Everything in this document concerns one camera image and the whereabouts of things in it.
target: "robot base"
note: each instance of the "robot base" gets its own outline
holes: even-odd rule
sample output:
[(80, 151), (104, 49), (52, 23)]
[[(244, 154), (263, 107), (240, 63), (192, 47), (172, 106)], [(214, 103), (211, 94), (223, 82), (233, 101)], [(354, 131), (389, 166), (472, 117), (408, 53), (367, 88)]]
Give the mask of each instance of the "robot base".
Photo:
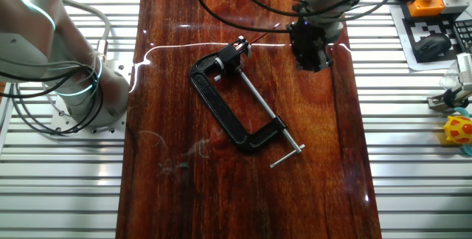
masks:
[[(67, 113), (66, 104), (64, 101), (58, 97), (56, 100), (56, 106)], [(56, 129), (57, 131), (65, 131), (74, 125), (77, 122), (72, 117), (67, 117), (63, 114), (60, 114), (58, 111), (54, 111), (52, 115), (51, 128)], [(103, 140), (123, 140), (125, 138), (125, 127), (126, 127), (126, 113), (123, 114), (115, 123), (102, 127), (102, 128), (93, 128), (87, 127), (83, 130), (77, 132), (76, 134), (71, 134), (74, 138), (79, 139), (103, 139)], [(58, 139), (63, 139), (63, 136), (57, 136)]]

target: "white wire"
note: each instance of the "white wire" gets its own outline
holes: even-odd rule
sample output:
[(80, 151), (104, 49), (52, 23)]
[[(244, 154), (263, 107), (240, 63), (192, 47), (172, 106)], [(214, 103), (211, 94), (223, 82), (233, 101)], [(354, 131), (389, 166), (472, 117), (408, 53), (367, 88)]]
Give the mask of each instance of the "white wire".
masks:
[(103, 32), (102, 40), (106, 40), (108, 38), (108, 35), (110, 34), (110, 30), (111, 30), (111, 23), (105, 14), (103, 14), (101, 11), (99, 11), (98, 9), (94, 7), (90, 7), (86, 4), (82, 4), (77, 1), (73, 1), (73, 0), (62, 0), (62, 1), (64, 2), (64, 4), (67, 4), (71, 7), (76, 7), (79, 10), (84, 10), (86, 12), (89, 12), (98, 16), (98, 18), (100, 18), (103, 22), (105, 22), (105, 31)]

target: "reddish-brown wood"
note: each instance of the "reddish-brown wood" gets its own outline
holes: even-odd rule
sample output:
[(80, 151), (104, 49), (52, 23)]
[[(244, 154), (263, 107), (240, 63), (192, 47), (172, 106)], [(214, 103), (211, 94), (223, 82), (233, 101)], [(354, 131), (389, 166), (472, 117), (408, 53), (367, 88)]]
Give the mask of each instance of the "reddish-brown wood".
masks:
[[(248, 26), (293, 21), (248, 0), (205, 2)], [(288, 35), (266, 36), (246, 59), (243, 71), (306, 145), (274, 169), (292, 151), (286, 140), (241, 154), (190, 84), (191, 65), (239, 35), (259, 34), (216, 21), (197, 0), (141, 1), (117, 238), (380, 238), (346, 32), (334, 67), (318, 73), (296, 69)], [(249, 131), (267, 122), (242, 81), (218, 88)]]

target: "yellow toy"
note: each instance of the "yellow toy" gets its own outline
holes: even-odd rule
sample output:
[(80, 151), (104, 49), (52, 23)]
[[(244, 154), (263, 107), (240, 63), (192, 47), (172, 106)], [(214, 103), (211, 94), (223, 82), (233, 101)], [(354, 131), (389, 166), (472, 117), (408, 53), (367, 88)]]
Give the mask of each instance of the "yellow toy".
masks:
[(447, 136), (446, 140), (462, 144), (464, 152), (472, 156), (472, 147), (469, 145), (472, 142), (472, 120), (464, 108), (456, 107), (454, 110), (459, 112), (461, 116), (448, 117), (448, 121), (443, 127)]

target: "checkered marker board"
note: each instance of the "checkered marker board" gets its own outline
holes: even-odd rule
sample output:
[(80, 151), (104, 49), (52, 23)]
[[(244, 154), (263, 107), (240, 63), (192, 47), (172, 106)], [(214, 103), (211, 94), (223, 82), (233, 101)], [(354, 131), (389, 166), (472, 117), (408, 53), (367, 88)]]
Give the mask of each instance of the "checkered marker board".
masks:
[(421, 21), (418, 18), (414, 21), (407, 21), (403, 19), (403, 25), (411, 45), (430, 35), (442, 34), (448, 36), (452, 46), (444, 54), (440, 54), (437, 61), (455, 60), (456, 55), (462, 52), (452, 28), (452, 21), (428, 19)]
[[(399, 6), (390, 7), (409, 68), (413, 70), (447, 69), (456, 60), (456, 55), (462, 52), (453, 31), (452, 18), (449, 15), (441, 15), (439, 18), (405, 18), (409, 17), (405, 11), (408, 12), (408, 9)], [(414, 44), (434, 34), (448, 36), (452, 47), (440, 54), (435, 61), (418, 63), (413, 54)]]

